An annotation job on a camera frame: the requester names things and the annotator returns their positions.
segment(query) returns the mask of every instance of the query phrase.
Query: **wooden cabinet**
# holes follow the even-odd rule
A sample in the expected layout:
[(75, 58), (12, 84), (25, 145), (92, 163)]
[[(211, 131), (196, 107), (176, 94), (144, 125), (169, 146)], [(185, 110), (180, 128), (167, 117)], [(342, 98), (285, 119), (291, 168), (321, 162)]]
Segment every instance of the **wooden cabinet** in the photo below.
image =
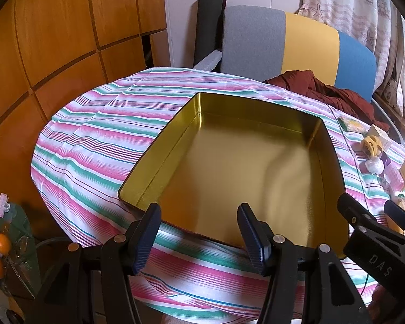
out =
[(70, 66), (42, 85), (35, 94), (46, 117), (51, 117), (79, 95), (105, 83), (99, 55), (95, 53)]
[(14, 0), (8, 0), (0, 11), (0, 117), (29, 90), (16, 43), (13, 9)]
[(137, 37), (101, 51), (109, 82), (146, 68), (141, 38)]
[(168, 32), (159, 31), (150, 34), (151, 54), (155, 67), (171, 67)]
[(1, 9), (0, 193), (23, 206), (35, 236), (61, 234), (31, 178), (42, 128), (84, 92), (145, 69), (141, 35), (154, 65), (169, 65), (166, 27), (164, 0), (8, 0)]
[(138, 10), (141, 33), (167, 27), (164, 0), (138, 0)]
[(89, 0), (16, 0), (15, 19), (32, 86), (96, 48)]
[(136, 0), (92, 0), (99, 46), (139, 34)]

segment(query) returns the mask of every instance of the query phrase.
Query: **gray fabric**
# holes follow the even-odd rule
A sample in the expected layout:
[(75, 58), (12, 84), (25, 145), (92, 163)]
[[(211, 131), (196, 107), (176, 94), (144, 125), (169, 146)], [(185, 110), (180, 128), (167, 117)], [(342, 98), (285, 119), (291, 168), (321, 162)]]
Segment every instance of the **gray fabric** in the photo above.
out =
[(211, 54), (202, 59), (199, 63), (193, 67), (200, 71), (212, 71), (218, 65), (222, 58), (222, 52), (219, 50), (214, 50)]
[(285, 12), (267, 7), (225, 9), (221, 72), (260, 82), (281, 74)]

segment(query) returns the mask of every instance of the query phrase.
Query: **chair backrest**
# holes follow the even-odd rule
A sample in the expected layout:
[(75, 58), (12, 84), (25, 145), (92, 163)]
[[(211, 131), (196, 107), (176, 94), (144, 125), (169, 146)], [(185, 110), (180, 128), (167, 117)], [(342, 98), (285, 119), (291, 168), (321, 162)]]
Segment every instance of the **chair backrest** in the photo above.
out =
[(328, 85), (367, 101), (374, 91), (374, 54), (357, 40), (307, 17), (266, 7), (225, 9), (221, 72), (260, 82), (287, 70), (313, 71)]

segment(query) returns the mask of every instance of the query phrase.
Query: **metal rivet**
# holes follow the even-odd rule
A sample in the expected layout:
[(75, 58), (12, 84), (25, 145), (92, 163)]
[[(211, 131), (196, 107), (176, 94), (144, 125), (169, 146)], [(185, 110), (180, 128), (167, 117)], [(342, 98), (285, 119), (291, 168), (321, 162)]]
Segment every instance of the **metal rivet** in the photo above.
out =
[(119, 234), (114, 237), (114, 241), (117, 243), (126, 241), (126, 235)]
[(273, 236), (273, 241), (278, 244), (283, 244), (285, 242), (285, 237), (282, 235), (275, 235)]
[(321, 252), (329, 253), (330, 252), (330, 246), (327, 245), (327, 244), (321, 244), (320, 245), (320, 250), (321, 250)]
[(71, 252), (75, 252), (76, 250), (79, 249), (79, 244), (72, 242), (71, 244), (69, 244), (68, 246), (68, 250)]

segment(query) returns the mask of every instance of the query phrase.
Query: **pink clip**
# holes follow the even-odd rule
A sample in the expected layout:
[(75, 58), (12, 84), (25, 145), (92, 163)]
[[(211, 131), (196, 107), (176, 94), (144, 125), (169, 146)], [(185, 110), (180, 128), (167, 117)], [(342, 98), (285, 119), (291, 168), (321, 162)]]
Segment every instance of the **pink clip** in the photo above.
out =
[(4, 193), (0, 194), (0, 218), (3, 218), (5, 212), (9, 210), (8, 208), (8, 196)]

